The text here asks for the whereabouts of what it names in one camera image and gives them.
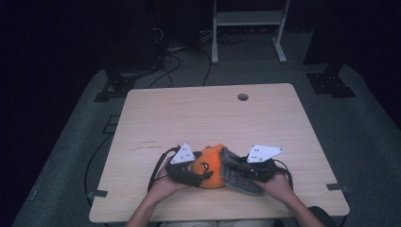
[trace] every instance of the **gray carpet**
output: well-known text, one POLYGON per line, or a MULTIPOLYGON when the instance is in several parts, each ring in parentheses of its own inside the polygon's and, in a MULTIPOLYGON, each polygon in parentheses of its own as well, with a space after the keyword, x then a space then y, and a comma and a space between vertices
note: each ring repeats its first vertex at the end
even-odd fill
MULTIPOLYGON (((349 188, 346 196, 351 212, 344 226, 399 226, 401 132, 361 75, 346 65, 340 77, 357 97, 315 95, 305 74, 321 72, 326 65, 303 65, 311 35, 284 33, 286 64, 277 60, 271 34, 251 35, 239 44, 221 44, 219 64, 212 65, 205 85, 291 83, 339 183, 349 188)), ((210 55, 210 44, 203 49, 210 55)), ((172 86, 201 86, 209 67, 206 55, 184 51, 175 56, 181 65, 170 74, 172 86)), ((177 63, 177 59, 167 57, 166 70, 177 63)), ((135 89, 148 88, 163 73, 138 79, 135 89)), ((101 226, 88 219, 85 172, 88 169, 88 190, 96 190, 112 142, 103 130, 109 117, 120 114, 124 105, 124 98, 94 102, 106 80, 104 71, 99 71, 88 84, 13 226, 101 226)), ((169 86, 168 77, 164 77, 152 88, 169 86)), ((285 224, 295 226, 293 219, 286 219, 285 224)))

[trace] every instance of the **wooden table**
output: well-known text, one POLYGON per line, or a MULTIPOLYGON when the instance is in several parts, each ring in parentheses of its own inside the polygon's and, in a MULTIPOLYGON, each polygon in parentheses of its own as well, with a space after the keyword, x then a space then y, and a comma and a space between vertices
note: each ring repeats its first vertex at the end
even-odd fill
MULTIPOLYGON (((257 84, 130 91, 98 186, 108 194, 95 198, 90 220, 127 221, 161 154, 185 142, 193 150, 223 143, 240 156, 253 144, 285 148, 275 158, 301 200, 333 217, 349 212, 341 191, 327 189, 337 180, 292 85, 257 84)), ((285 217, 291 213, 269 195, 188 188, 160 202, 150 221, 285 217)))

